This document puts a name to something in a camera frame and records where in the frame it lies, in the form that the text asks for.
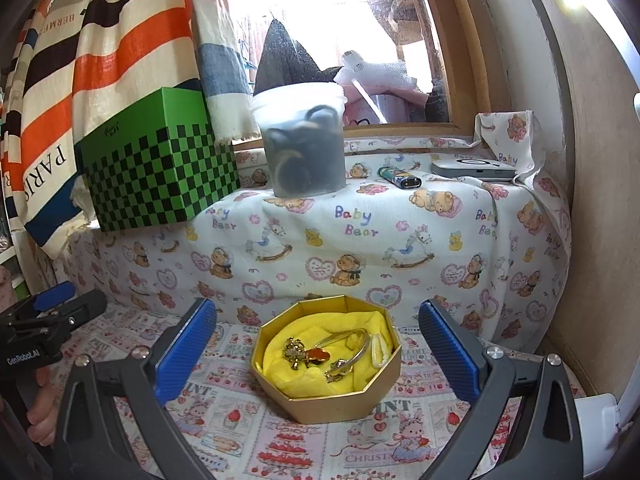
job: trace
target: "rocking horse print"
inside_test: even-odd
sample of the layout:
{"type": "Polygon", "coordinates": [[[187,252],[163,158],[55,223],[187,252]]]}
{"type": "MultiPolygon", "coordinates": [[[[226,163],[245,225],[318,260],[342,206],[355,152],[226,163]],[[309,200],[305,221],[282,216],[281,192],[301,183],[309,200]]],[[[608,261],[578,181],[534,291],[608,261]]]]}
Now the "rocking horse print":
{"type": "Polygon", "coordinates": [[[409,236],[404,248],[389,247],[382,260],[394,269],[414,269],[434,259],[434,254],[427,252],[427,245],[430,243],[427,226],[421,225],[409,236]]]}
{"type": "Polygon", "coordinates": [[[255,256],[257,262],[275,262],[287,256],[293,247],[283,244],[279,238],[286,234],[280,221],[269,218],[268,224],[262,230],[262,238],[258,241],[248,240],[246,252],[255,256]]]}

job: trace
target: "striped curtain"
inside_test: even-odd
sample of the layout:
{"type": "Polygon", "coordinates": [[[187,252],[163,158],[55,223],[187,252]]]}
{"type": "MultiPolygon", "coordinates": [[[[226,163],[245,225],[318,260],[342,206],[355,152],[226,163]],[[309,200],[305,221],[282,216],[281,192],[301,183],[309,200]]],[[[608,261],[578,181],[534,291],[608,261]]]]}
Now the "striped curtain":
{"type": "Polygon", "coordinates": [[[12,230],[25,228],[57,257],[94,216],[75,145],[160,87],[203,89],[217,142],[258,133],[226,0],[40,0],[20,35],[4,107],[12,230]]]}

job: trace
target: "black and green checkered pattern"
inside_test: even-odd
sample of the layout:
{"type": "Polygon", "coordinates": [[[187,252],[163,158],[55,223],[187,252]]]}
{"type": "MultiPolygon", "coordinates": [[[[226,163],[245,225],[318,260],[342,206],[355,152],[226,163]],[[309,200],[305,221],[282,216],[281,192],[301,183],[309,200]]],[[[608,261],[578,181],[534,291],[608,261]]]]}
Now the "black and green checkered pattern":
{"type": "Polygon", "coordinates": [[[234,150],[214,147],[210,124],[160,128],[85,172],[105,232],[186,221],[240,186],[234,150]]]}

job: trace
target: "lighter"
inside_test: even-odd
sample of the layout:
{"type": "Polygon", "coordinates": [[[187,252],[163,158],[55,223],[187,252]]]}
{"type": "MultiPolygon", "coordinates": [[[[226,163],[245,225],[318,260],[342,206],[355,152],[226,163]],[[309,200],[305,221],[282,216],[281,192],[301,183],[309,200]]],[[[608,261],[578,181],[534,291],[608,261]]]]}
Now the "lighter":
{"type": "Polygon", "coordinates": [[[418,177],[395,166],[383,166],[378,170],[378,174],[400,189],[415,189],[422,185],[418,177]]]}

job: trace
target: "window frame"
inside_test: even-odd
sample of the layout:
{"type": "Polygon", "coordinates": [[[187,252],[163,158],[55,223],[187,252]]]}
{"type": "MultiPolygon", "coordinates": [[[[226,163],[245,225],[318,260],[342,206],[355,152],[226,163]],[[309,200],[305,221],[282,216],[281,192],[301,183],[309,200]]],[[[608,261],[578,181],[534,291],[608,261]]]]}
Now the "window frame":
{"type": "MultiPolygon", "coordinates": [[[[345,126],[346,139],[471,136],[476,114],[511,109],[504,65],[486,1],[425,1],[428,18],[425,20],[418,12],[420,28],[427,40],[433,25],[440,43],[450,122],[345,126]]],[[[262,147],[262,139],[234,145],[236,152],[262,147]]]]}

